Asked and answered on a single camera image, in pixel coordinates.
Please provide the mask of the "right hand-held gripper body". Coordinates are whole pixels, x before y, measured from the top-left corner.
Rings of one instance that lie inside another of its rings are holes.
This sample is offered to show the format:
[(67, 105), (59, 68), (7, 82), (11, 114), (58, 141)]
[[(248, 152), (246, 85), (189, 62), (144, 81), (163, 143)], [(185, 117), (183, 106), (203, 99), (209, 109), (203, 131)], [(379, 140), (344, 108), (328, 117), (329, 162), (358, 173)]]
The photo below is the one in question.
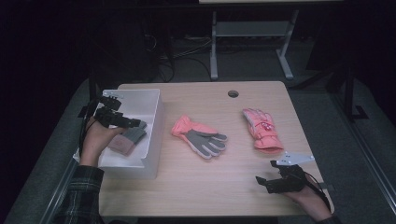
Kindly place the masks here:
[(270, 183), (267, 191), (269, 193), (283, 193), (300, 191), (304, 188), (306, 177), (304, 170), (300, 167), (302, 163), (313, 161), (313, 155), (285, 152), (277, 161), (279, 165), (279, 179), (268, 180)]

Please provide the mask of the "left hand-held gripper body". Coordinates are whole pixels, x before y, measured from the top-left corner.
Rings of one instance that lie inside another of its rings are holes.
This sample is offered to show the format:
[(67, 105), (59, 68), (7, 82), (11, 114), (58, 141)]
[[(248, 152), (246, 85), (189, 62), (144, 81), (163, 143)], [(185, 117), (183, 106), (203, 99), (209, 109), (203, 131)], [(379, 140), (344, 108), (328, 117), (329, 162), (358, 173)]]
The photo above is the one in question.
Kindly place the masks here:
[(99, 98), (99, 104), (94, 112), (94, 118), (104, 127), (108, 128), (110, 125), (126, 128), (125, 117), (121, 112), (112, 110), (107, 106), (107, 99), (109, 97), (117, 98), (114, 95), (103, 95)]

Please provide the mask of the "white box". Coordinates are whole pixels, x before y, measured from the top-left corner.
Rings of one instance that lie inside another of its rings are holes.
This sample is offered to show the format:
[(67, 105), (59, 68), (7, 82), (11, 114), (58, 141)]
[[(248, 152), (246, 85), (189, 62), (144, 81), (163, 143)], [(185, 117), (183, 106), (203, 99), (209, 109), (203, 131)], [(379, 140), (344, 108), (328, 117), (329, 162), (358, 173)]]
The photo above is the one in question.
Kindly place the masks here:
[(162, 148), (164, 107), (159, 90), (104, 90), (121, 102), (119, 112), (128, 119), (147, 123), (146, 135), (129, 156), (123, 156), (108, 146), (99, 158), (98, 166), (105, 178), (155, 179)]

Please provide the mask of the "pink glove grey palm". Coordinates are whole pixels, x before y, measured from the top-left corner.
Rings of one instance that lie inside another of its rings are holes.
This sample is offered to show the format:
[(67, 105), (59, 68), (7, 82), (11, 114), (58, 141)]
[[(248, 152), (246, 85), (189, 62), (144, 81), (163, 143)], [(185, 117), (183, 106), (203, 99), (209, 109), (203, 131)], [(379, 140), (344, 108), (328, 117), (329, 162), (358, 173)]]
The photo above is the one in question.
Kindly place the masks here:
[(191, 149), (204, 159), (217, 157), (225, 148), (227, 136), (188, 116), (181, 116), (174, 124), (171, 134), (185, 141)]

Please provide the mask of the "person's right hand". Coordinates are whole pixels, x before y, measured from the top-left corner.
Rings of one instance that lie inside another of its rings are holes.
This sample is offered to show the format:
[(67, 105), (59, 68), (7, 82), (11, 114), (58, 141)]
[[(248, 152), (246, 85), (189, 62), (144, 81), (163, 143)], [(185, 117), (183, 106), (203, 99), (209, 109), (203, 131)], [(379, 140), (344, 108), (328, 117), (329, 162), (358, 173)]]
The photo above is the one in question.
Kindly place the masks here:
[(326, 203), (308, 186), (305, 186), (300, 191), (285, 192), (283, 196), (300, 205), (315, 222), (332, 217), (332, 212)]

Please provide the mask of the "person's left hand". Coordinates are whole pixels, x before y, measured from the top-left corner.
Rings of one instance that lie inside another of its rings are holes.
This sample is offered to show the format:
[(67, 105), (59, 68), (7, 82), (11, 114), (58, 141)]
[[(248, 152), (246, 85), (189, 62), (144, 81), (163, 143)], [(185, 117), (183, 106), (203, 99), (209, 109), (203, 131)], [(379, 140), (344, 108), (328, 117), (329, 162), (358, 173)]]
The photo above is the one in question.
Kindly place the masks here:
[(106, 128), (91, 117), (86, 127), (79, 164), (97, 167), (103, 150), (116, 135), (123, 132), (125, 132), (124, 128)]

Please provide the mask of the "black stand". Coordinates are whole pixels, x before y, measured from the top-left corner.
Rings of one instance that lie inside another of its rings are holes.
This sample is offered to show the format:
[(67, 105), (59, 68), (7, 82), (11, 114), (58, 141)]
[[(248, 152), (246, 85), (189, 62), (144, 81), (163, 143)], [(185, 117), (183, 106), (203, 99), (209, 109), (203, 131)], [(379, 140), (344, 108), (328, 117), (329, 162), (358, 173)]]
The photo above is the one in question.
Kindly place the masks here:
[(91, 64), (87, 65), (88, 84), (89, 84), (89, 102), (84, 105), (78, 114), (80, 118), (85, 118), (92, 114), (92, 104), (96, 101), (97, 85), (94, 68)]
[(354, 97), (354, 71), (349, 65), (346, 69), (345, 91), (344, 91), (344, 112), (350, 122), (356, 119), (368, 119), (366, 112), (360, 105), (353, 103)]

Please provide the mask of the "pink glove printed back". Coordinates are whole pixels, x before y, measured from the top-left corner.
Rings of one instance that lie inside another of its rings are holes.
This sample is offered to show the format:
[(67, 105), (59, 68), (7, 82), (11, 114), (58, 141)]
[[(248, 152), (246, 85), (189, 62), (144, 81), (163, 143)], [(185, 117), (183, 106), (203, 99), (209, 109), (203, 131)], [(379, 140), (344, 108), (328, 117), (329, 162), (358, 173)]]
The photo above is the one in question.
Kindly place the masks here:
[(270, 114), (260, 109), (244, 108), (243, 115), (256, 149), (266, 154), (276, 154), (284, 149)]

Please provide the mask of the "grey metal stand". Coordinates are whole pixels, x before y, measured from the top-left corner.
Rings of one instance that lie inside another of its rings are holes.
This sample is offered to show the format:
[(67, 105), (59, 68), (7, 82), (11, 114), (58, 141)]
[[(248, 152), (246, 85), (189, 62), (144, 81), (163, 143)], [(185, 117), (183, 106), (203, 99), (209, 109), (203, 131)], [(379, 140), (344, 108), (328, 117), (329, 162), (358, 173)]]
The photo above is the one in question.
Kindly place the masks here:
[(280, 63), (284, 76), (288, 80), (294, 79), (286, 53), (299, 15), (294, 10), (288, 21), (218, 21), (217, 12), (212, 13), (210, 78), (219, 78), (217, 60), (217, 40), (220, 37), (283, 37), (283, 45), (276, 50), (276, 57)]

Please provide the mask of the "metal floor rail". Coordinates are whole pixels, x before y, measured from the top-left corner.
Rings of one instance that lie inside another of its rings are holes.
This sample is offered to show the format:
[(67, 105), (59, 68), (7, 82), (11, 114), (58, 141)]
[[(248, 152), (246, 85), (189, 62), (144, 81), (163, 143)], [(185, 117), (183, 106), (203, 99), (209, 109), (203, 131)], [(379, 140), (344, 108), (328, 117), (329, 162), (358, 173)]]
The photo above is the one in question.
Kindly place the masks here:
[(389, 208), (391, 209), (394, 216), (396, 216), (396, 189), (391, 185), (388, 177), (380, 166), (378, 160), (375, 158), (375, 155), (371, 151), (371, 147), (369, 146), (366, 139), (363, 137), (363, 134), (358, 128), (355, 120), (351, 119), (346, 114), (343, 102), (340, 97), (332, 94), (331, 99), (335, 108), (341, 113), (341, 117), (344, 120), (344, 123), (348, 127), (349, 131), (351, 132), (353, 138), (357, 142), (363, 158), (367, 163), (368, 169), (370, 170), (372, 177), (374, 178), (385, 200), (387, 201)]
[(72, 178), (73, 173), (78, 166), (78, 162), (75, 159), (71, 159), (64, 170), (63, 175), (59, 183), (57, 184), (55, 190), (51, 194), (49, 203), (45, 209), (43, 216), (41, 217), (39, 224), (51, 224), (53, 216), (56, 214), (59, 205), (62, 203), (64, 199), (64, 195)]

